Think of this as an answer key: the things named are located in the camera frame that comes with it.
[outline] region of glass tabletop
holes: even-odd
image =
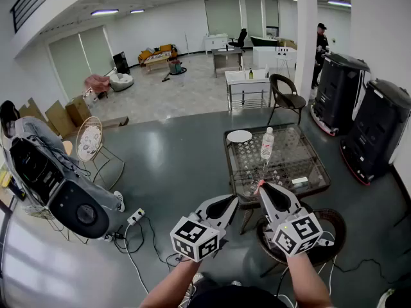
[[[240,208],[259,206],[254,191],[261,179],[283,186],[298,198],[325,191],[331,183],[317,153],[296,124],[272,128],[274,144],[268,160],[260,156],[266,127],[243,129],[252,137],[241,143],[227,139],[231,131],[224,134],[231,185]]]

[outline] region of gray floor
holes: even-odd
[[[108,98],[100,99],[90,108],[91,113],[102,121],[128,115],[130,123],[140,123],[227,110],[224,72],[219,71],[215,78],[212,55],[199,53],[179,59],[188,71],[170,76],[166,82],[161,81],[168,73],[163,64],[153,66],[148,74],[145,67],[133,67],[133,86],[122,92],[111,89]],[[246,50],[243,59],[246,69],[256,68],[252,50]],[[285,68],[280,70],[281,74],[286,73]],[[294,79],[293,65],[289,71]]]
[[[231,191],[223,132],[261,126],[269,113],[269,109],[256,109],[200,114],[106,131],[107,147],[126,160],[125,172],[113,190],[123,193],[127,209],[124,213],[110,212],[111,228],[126,225],[126,218],[143,208],[152,220],[161,256],[167,257],[172,253],[169,232],[180,217],[187,216],[202,201]],[[272,124],[292,121],[296,121],[295,114],[279,109]],[[360,185],[342,162],[338,138],[321,132],[307,110],[301,126],[332,181],[327,191],[304,201],[316,209],[339,211],[347,224],[347,239],[336,263],[353,268],[362,259],[374,258],[381,262],[383,274],[390,280],[408,272],[411,255],[403,252],[411,243],[411,218],[393,227],[406,211],[393,176],[387,174],[370,187]],[[251,226],[260,215],[261,211],[254,213]],[[259,277],[272,261],[258,246],[254,231],[238,234],[242,216],[238,212],[227,229],[226,247],[215,259],[206,259],[200,270],[221,284],[237,279],[246,286],[275,292],[281,269]],[[168,269],[157,260],[147,221],[142,225],[144,245],[132,256],[147,288],[152,289]],[[131,228],[129,237],[133,249],[141,240],[139,228]],[[326,284],[330,269],[329,263],[321,273]],[[144,298],[127,255],[120,254],[112,243],[93,240],[86,246],[75,238],[67,242],[46,221],[19,210],[8,227],[3,278],[10,307],[137,307]],[[376,307],[382,292],[390,287],[371,263],[352,273],[334,270],[331,285],[333,303],[352,308]],[[281,293],[293,300],[289,275]]]

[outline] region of forearm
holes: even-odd
[[[287,257],[295,298],[301,308],[332,307],[328,290],[305,253]]]
[[[200,262],[186,261],[179,265],[143,300],[140,308],[176,308],[181,303]]]

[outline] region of white plate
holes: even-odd
[[[245,142],[251,139],[252,135],[250,132],[245,130],[236,130],[230,132],[227,139],[232,142]]]

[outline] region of water bottle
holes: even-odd
[[[272,145],[274,143],[274,135],[272,134],[272,128],[268,127],[267,132],[263,136],[263,143],[261,145],[261,158],[268,160],[271,156]]]

